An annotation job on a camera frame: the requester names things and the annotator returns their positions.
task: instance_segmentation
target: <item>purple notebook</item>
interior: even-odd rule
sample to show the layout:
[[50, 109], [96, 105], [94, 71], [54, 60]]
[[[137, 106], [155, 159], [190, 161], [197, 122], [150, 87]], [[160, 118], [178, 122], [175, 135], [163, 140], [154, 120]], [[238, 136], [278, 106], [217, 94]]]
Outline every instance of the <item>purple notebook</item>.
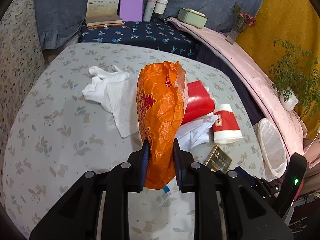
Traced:
[[120, 17], [124, 22], [142, 22], [142, 0], [120, 0]]

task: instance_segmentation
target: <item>white flower pot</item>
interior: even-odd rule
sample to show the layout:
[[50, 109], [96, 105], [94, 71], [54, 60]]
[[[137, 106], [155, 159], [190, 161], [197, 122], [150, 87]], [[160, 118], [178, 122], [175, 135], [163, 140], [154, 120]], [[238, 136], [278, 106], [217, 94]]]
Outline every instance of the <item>white flower pot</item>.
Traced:
[[282, 94], [279, 96], [279, 99], [283, 108], [286, 111], [293, 110], [296, 104], [299, 102], [299, 100], [297, 99], [296, 95], [293, 92], [292, 92], [292, 95], [289, 97], [289, 100], [284, 101], [284, 97]]

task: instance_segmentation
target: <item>navy blue blanket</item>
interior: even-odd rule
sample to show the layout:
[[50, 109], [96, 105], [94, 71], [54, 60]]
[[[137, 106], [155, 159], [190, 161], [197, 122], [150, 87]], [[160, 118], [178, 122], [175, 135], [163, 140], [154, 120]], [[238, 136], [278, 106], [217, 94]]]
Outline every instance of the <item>navy blue blanket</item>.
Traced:
[[190, 34], [177, 30], [171, 23], [125, 22], [123, 26], [87, 29], [82, 24], [79, 42], [120, 43], [158, 49], [196, 59], [199, 48]]

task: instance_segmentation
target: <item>book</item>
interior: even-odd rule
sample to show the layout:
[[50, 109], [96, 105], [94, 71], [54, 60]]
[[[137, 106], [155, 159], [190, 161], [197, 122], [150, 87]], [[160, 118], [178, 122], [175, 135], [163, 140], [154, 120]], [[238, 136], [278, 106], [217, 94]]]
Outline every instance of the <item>book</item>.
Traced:
[[119, 0], [88, 0], [86, 17], [117, 14]]
[[106, 14], [101, 16], [89, 16], [85, 18], [87, 27], [122, 23], [122, 19], [117, 14]]
[[143, 0], [120, 0], [120, 17], [125, 22], [142, 22]]
[[111, 27], [111, 26], [122, 26], [124, 23], [114, 23], [114, 24], [101, 24], [101, 25], [93, 25], [87, 27], [88, 30], [94, 29], [94, 28], [102, 28], [102, 27]]

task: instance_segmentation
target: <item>orange plastic bag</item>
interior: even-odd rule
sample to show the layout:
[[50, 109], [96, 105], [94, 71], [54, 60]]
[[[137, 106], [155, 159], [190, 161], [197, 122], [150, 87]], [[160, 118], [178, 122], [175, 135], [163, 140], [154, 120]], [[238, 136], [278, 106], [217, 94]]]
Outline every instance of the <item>orange plastic bag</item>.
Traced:
[[161, 189], [175, 176], [172, 149], [188, 102], [186, 72], [177, 63], [146, 65], [137, 86], [141, 139], [148, 138], [151, 157], [145, 186]]

